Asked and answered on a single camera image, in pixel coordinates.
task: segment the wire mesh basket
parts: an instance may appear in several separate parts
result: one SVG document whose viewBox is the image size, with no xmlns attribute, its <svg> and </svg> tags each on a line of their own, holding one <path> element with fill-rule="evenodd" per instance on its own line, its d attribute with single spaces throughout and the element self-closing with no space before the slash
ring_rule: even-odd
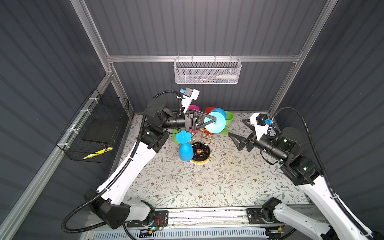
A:
<svg viewBox="0 0 384 240">
<path fill-rule="evenodd" d="M 241 61 L 239 58 L 175 58 L 177 84 L 236 84 Z"/>
<path fill-rule="evenodd" d="M 100 94 L 88 109 L 81 110 L 78 123 L 71 129 L 67 127 L 56 145 L 71 160 L 108 163 L 118 150 L 115 141 L 122 127 L 128 124 L 128 110 L 128 99 Z M 69 137 L 60 142 L 67 131 Z"/>
</svg>

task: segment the pink cup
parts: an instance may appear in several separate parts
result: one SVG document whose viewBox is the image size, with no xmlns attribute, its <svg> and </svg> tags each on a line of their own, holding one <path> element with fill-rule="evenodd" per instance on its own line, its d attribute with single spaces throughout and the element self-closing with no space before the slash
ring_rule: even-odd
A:
<svg viewBox="0 0 384 240">
<path fill-rule="evenodd" d="M 199 109 L 199 107 L 198 106 L 196 106 L 196 105 L 189 105 L 189 108 L 188 108 L 188 110 L 200 110 Z"/>
<path fill-rule="evenodd" d="M 188 110 L 200 110 L 200 108 L 196 105 L 189 105 L 189 108 Z"/>
</svg>

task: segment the green cup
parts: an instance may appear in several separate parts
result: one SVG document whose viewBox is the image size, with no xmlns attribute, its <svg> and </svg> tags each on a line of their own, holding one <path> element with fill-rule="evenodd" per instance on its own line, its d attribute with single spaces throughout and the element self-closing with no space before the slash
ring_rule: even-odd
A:
<svg viewBox="0 0 384 240">
<path fill-rule="evenodd" d="M 173 129 L 172 133 L 177 133 L 178 131 L 176 129 Z M 176 144 L 180 144 L 176 141 L 176 134 L 172 134 L 172 141 Z"/>
<path fill-rule="evenodd" d="M 220 132 L 221 135 L 228 135 L 228 133 L 229 133 L 228 128 L 224 128 L 224 130 Z"/>
<path fill-rule="evenodd" d="M 229 125 L 231 125 L 232 123 L 232 120 L 233 120 L 233 114 L 230 113 L 230 112 L 225 112 L 227 114 L 227 119 L 225 121 L 225 126 L 228 127 Z"/>
</svg>

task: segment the orange cup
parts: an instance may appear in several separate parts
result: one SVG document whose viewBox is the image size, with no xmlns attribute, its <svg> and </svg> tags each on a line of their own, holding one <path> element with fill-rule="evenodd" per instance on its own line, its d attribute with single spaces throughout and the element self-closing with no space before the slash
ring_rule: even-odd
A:
<svg viewBox="0 0 384 240">
<path fill-rule="evenodd" d="M 204 132 L 206 135 L 208 135 L 208 136 L 215 135 L 214 133 L 208 132 L 207 130 L 203 130 L 203 132 Z"/>
</svg>

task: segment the white mesh basket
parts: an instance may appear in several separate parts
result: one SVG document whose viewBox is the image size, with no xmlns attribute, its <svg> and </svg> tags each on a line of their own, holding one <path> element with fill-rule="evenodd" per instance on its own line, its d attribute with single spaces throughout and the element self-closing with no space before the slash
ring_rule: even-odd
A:
<svg viewBox="0 0 384 240">
<path fill-rule="evenodd" d="M 177 84 L 236 84 L 239 80 L 239 58 L 175 58 L 175 82 Z"/>
</svg>

